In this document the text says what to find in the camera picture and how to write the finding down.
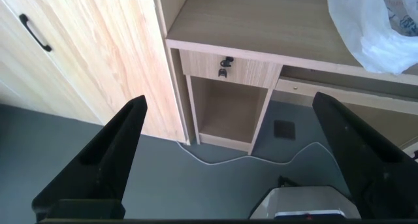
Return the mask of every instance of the wooden desk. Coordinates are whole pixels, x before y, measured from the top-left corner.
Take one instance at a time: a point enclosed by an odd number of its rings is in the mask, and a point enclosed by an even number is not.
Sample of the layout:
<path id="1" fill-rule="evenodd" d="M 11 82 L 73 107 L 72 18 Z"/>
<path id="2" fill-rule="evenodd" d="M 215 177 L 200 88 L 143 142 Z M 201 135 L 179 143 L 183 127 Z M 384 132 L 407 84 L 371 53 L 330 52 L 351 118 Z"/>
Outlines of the wooden desk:
<path id="1" fill-rule="evenodd" d="M 260 109 L 266 107 L 270 95 L 275 95 L 277 91 L 307 97 L 312 97 L 316 91 L 322 91 L 343 102 L 364 106 L 366 112 L 382 109 L 382 116 L 390 112 L 393 118 L 405 114 L 413 119 L 397 127 L 385 123 L 387 127 L 393 127 L 393 131 L 398 132 L 389 138 L 393 142 L 404 143 L 418 136 L 418 65 L 399 76 L 365 71 L 340 38 L 329 16 L 327 0 L 187 0 L 171 27 L 166 42 L 170 48 L 181 50 L 182 62 L 187 63 L 186 68 L 183 66 L 183 71 L 186 70 L 184 74 L 189 79 L 189 94 L 198 139 L 202 126 L 199 127 L 197 112 L 202 110 L 202 106 L 196 104 L 193 96 L 199 84 L 193 82 L 206 81 L 212 87 L 219 85 L 215 80 L 201 80 L 207 76 L 190 71 L 190 68 L 207 68 L 202 67 L 207 65 L 205 55 L 231 56 L 276 65 L 281 73 L 274 88 L 239 83 L 253 88 L 266 88 L 266 92 L 261 95 L 264 99 Z M 191 65 L 188 58 L 190 55 L 202 57 Z M 213 64 L 211 68 L 216 70 L 220 66 Z M 236 103 L 230 108 L 237 109 L 241 106 L 242 103 Z M 255 122 L 262 121 L 263 111 L 255 112 L 259 117 Z M 257 138 L 257 126 L 252 132 L 253 138 Z M 225 135 L 224 137 L 227 140 L 233 139 Z M 229 146 L 228 142 L 219 142 L 218 138 L 217 144 Z M 252 146 L 253 144 L 250 147 L 243 146 L 241 150 L 251 153 Z"/>

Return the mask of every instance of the wooden shelf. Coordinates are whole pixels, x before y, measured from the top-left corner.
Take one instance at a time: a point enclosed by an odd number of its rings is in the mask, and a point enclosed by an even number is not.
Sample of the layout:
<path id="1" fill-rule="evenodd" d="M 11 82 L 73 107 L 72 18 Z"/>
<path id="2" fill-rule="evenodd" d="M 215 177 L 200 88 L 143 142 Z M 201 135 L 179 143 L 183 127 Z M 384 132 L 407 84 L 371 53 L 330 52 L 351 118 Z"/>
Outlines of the wooden shelf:
<path id="1" fill-rule="evenodd" d="M 267 89 L 190 77 L 200 141 L 249 152 Z"/>
<path id="2" fill-rule="evenodd" d="M 167 44 L 418 85 L 418 66 L 399 76 L 365 71 L 338 34 L 327 0 L 187 0 Z"/>

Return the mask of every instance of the black cabinet handle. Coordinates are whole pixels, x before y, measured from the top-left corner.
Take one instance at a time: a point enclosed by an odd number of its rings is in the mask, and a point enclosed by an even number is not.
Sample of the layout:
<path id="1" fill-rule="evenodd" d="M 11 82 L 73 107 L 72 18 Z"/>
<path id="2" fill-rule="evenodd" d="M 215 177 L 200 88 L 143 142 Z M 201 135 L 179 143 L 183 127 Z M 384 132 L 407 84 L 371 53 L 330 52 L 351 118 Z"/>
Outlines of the black cabinet handle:
<path id="1" fill-rule="evenodd" d="M 27 16 L 25 14 L 21 14 L 19 16 L 20 22 L 24 25 L 24 27 L 27 29 L 27 31 L 32 35 L 32 37 L 38 42 L 38 44 L 47 52 L 51 52 L 52 48 L 49 45 L 43 45 L 39 39 L 35 36 L 35 34 L 33 34 L 33 32 L 31 31 L 31 29 L 29 28 L 29 26 L 27 25 L 27 22 L 29 21 L 29 18 L 27 18 Z"/>

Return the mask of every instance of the wooden panel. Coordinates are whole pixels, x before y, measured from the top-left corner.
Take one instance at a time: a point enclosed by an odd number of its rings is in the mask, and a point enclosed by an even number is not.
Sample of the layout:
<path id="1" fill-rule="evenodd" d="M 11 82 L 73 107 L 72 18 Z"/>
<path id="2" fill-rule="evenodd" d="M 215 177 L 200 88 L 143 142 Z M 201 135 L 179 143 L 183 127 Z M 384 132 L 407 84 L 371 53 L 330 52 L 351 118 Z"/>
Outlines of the wooden panel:
<path id="1" fill-rule="evenodd" d="M 208 99 L 209 86 L 206 80 L 186 76 L 187 86 L 190 96 L 190 104 L 193 115 L 193 123 L 196 132 L 197 144 L 201 143 L 199 138 L 199 129 L 203 126 L 204 112 L 206 110 L 206 101 Z"/>
<path id="2" fill-rule="evenodd" d="M 14 106 L 100 123 L 3 0 L 0 16 L 0 79 L 23 100 Z"/>
<path id="3" fill-rule="evenodd" d="M 253 153 L 254 145 L 255 145 L 255 142 L 257 141 L 257 137 L 259 135 L 261 125 L 263 124 L 264 116 L 266 114 L 268 103 L 270 102 L 272 93 L 273 93 L 273 89 L 269 89 L 266 94 L 260 94 L 257 110 L 255 111 L 256 124 L 254 128 L 254 135 L 253 135 L 253 140 L 251 141 L 251 147 L 248 150 L 248 155 L 251 155 L 251 153 Z"/>
<path id="4" fill-rule="evenodd" d="M 103 123 L 145 95 L 142 132 L 185 142 L 153 0 L 7 0 Z"/>
<path id="5" fill-rule="evenodd" d="M 171 25 L 177 18 L 180 9 L 182 9 L 186 0 L 155 0 L 158 12 L 161 16 L 164 37 L 167 36 L 167 32 L 170 30 Z"/>
<path id="6" fill-rule="evenodd" d="M 337 88 L 336 86 L 291 78 L 280 78 L 276 90 L 307 95 L 310 97 L 315 96 L 315 94 L 320 91 L 345 103 L 418 115 L 418 101 L 413 101 L 413 99 L 395 99 L 392 97 L 362 93 L 353 91 L 352 89 Z"/>
<path id="7" fill-rule="evenodd" d="M 180 9 L 183 7 L 185 0 L 154 0 L 156 5 L 157 15 L 160 21 L 160 30 L 163 37 L 167 36 L 167 31 L 170 29 Z M 169 64 L 171 81 L 174 88 L 174 94 L 177 99 L 180 119 L 184 130 L 186 144 L 195 137 L 193 128 L 193 116 L 191 113 L 191 106 L 189 102 L 189 94 L 187 90 L 187 83 L 183 75 L 182 64 L 180 61 L 180 54 L 178 50 L 172 50 L 165 45 L 165 52 Z"/>
<path id="8" fill-rule="evenodd" d="M 16 92 L 9 89 L 0 81 L 0 104 L 17 106 L 20 108 L 30 109 L 29 104 L 24 101 Z"/>
<path id="9" fill-rule="evenodd" d="M 274 88 L 281 71 L 281 65 L 276 63 L 234 58 L 232 67 L 226 68 L 225 78 L 218 76 L 225 56 L 185 50 L 180 50 L 180 56 L 184 74 L 262 88 Z"/>
<path id="10" fill-rule="evenodd" d="M 241 142 L 214 135 L 207 135 L 205 133 L 199 133 L 199 137 L 201 138 L 201 142 L 203 143 L 212 144 L 216 146 L 223 146 L 226 148 L 241 150 L 244 152 L 248 152 L 251 148 L 251 144 L 248 142 Z"/>
<path id="11" fill-rule="evenodd" d="M 336 98 L 400 148 L 403 148 L 404 145 L 418 136 L 418 116 L 416 115 L 349 104 L 344 101 L 344 98 L 339 98 L 338 96 Z M 312 107 L 314 98 L 312 96 L 275 91 L 272 95 L 272 100 Z"/>
<path id="12" fill-rule="evenodd" d="M 171 48 L 418 85 L 416 71 L 365 71 L 338 34 L 327 0 L 187 0 L 167 38 Z"/>

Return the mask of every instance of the white plastic bag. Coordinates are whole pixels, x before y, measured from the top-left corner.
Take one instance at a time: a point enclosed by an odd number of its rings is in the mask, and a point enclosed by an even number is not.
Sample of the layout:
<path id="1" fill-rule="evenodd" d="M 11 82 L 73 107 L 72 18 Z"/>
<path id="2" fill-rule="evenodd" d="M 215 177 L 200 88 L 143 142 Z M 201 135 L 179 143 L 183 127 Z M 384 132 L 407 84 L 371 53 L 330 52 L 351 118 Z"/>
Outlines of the white plastic bag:
<path id="1" fill-rule="evenodd" d="M 400 74 L 418 63 L 418 0 L 400 1 L 408 17 L 385 0 L 328 0 L 344 43 L 367 71 Z"/>

